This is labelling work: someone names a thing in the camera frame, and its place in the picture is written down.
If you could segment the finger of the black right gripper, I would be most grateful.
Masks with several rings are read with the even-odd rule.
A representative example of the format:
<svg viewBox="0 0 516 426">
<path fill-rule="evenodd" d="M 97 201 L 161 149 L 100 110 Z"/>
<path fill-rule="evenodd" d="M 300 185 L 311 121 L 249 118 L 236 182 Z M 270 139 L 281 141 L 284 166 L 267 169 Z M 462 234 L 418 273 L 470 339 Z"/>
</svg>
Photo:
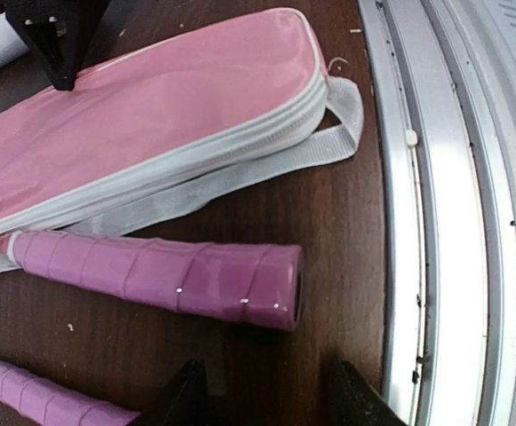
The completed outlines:
<svg viewBox="0 0 516 426">
<path fill-rule="evenodd" d="M 2 5 L 9 24 L 42 61 L 52 86 L 73 90 L 107 0 L 3 1 Z"/>
</svg>

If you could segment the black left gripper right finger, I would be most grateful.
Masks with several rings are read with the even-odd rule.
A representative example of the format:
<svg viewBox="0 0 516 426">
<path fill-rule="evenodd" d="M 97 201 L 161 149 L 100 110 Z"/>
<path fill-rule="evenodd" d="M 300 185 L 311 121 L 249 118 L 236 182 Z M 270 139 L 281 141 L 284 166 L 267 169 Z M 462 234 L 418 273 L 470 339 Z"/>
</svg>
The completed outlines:
<svg viewBox="0 0 516 426">
<path fill-rule="evenodd" d="M 329 376 L 330 425 L 406 426 L 348 361 L 339 361 Z"/>
</svg>

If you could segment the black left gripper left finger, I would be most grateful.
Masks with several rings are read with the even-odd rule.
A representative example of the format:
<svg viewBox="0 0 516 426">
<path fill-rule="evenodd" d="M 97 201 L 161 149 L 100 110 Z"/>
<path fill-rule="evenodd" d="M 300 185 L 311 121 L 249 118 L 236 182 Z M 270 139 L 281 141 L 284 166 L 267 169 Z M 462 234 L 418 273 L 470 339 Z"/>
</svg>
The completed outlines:
<svg viewBox="0 0 516 426">
<path fill-rule="evenodd" d="M 201 360 L 188 361 L 164 386 L 155 402 L 129 425 L 208 424 L 208 384 Z"/>
</svg>

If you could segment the pink badminton racket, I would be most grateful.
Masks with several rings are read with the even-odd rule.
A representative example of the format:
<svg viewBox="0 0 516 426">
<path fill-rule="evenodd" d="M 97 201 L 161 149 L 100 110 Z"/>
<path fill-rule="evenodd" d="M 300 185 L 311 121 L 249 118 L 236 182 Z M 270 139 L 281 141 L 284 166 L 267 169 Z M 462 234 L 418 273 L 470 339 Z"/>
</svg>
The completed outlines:
<svg viewBox="0 0 516 426">
<path fill-rule="evenodd" d="M 292 331 L 299 246 L 187 243 L 65 232 L 0 236 L 0 255 L 35 276 L 122 300 Z"/>
<path fill-rule="evenodd" d="M 39 425 L 128 425 L 140 416 L 0 360 L 0 402 Z"/>
</svg>

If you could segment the pink racket bag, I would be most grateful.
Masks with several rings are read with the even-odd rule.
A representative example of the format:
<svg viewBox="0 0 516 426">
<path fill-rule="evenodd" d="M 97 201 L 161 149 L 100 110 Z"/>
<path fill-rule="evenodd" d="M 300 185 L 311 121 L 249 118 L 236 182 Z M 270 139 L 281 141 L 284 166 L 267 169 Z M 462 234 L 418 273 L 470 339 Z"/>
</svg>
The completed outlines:
<svg viewBox="0 0 516 426">
<path fill-rule="evenodd" d="M 0 113 L 0 236 L 124 235 L 357 151 L 357 85 L 273 8 L 89 67 Z M 14 269 L 0 255 L 0 273 Z"/>
</svg>

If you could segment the metal base rail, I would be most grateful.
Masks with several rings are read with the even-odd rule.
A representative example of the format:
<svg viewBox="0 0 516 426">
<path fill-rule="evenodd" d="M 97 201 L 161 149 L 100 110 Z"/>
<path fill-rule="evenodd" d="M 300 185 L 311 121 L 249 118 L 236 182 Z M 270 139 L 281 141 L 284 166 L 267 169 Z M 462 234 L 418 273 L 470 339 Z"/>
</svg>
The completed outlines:
<svg viewBox="0 0 516 426">
<path fill-rule="evenodd" d="M 385 171 L 383 391 L 516 425 L 516 1 L 362 1 Z"/>
</svg>

